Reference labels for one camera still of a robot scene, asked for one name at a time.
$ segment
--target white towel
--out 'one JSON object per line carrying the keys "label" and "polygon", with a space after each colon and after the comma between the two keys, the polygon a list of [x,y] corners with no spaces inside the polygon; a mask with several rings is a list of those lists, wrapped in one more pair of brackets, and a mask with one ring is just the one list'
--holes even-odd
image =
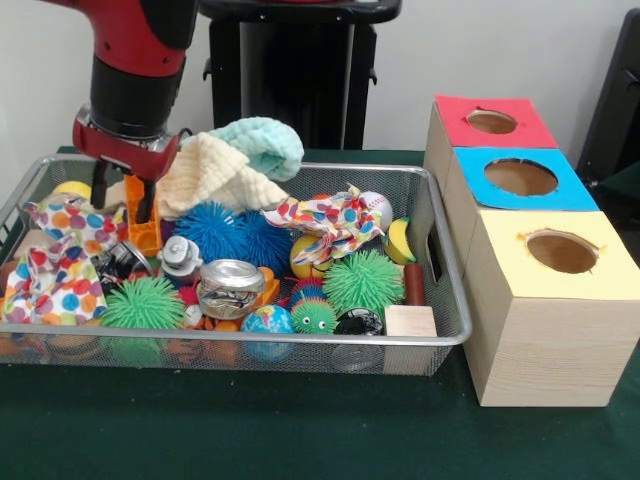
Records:
{"label": "white towel", "polygon": [[289,196],[249,167],[243,153],[207,133],[200,133],[178,152],[156,188],[158,214],[169,220],[201,202],[218,202],[236,212],[268,211]]}

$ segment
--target stacked boxes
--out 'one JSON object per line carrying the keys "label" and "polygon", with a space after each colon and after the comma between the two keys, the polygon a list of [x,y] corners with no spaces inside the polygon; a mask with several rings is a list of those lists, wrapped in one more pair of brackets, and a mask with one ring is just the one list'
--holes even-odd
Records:
{"label": "stacked boxes", "polygon": [[483,406],[604,406],[640,336],[640,270],[527,100],[438,97],[438,180]]}

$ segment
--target metal basket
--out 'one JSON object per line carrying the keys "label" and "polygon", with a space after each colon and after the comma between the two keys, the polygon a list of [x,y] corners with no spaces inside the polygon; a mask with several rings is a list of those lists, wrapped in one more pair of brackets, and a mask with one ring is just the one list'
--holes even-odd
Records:
{"label": "metal basket", "polygon": [[[93,161],[80,155],[57,155],[36,162],[0,211],[0,262],[12,258],[30,228],[30,219],[20,208],[24,202],[42,200],[67,180],[90,183],[92,171]],[[111,183],[121,179],[117,172],[110,175]],[[421,168],[304,164],[282,188],[296,198],[310,198],[345,190],[347,182],[383,194],[396,217],[410,217],[409,243],[423,267],[425,300],[433,307],[438,337],[0,324],[0,363],[432,375],[451,347],[463,343],[471,333],[437,184]],[[374,240],[371,247],[380,248],[380,241]],[[77,348],[64,354],[52,348],[62,337]],[[262,357],[271,361],[251,355],[256,350],[266,352]]]}

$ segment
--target polka dot cloth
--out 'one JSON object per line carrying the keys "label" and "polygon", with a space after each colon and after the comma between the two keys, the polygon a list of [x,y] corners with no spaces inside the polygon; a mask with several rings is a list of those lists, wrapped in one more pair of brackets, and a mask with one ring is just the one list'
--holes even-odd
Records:
{"label": "polka dot cloth", "polygon": [[88,208],[86,199],[71,194],[58,194],[42,203],[27,203],[25,210],[54,240],[75,234],[90,256],[108,250],[124,240],[127,233],[124,208],[114,215],[100,215]]}
{"label": "polka dot cloth", "polygon": [[367,209],[360,190],[353,185],[348,192],[332,197],[318,195],[306,202],[289,197],[276,210],[263,215],[274,227],[296,228],[319,237],[293,259],[298,265],[320,265],[346,257],[369,240],[384,235],[379,227],[380,214]]}
{"label": "polka dot cloth", "polygon": [[98,274],[74,233],[48,249],[30,248],[9,275],[5,298],[5,323],[82,325],[106,310]]}

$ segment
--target yellow ball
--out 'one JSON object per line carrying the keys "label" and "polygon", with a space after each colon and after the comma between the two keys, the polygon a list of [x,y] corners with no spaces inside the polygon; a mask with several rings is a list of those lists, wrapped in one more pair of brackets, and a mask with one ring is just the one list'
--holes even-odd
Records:
{"label": "yellow ball", "polygon": [[301,280],[309,277],[322,278],[333,265],[333,260],[325,262],[322,265],[314,265],[312,263],[297,265],[293,263],[293,259],[296,258],[302,250],[311,246],[311,244],[318,240],[319,237],[304,235],[293,244],[291,254],[289,255],[289,265],[291,265],[291,271],[293,274]]}
{"label": "yellow ball", "polygon": [[91,187],[86,183],[69,181],[58,185],[53,193],[73,193],[84,198],[91,198]]}

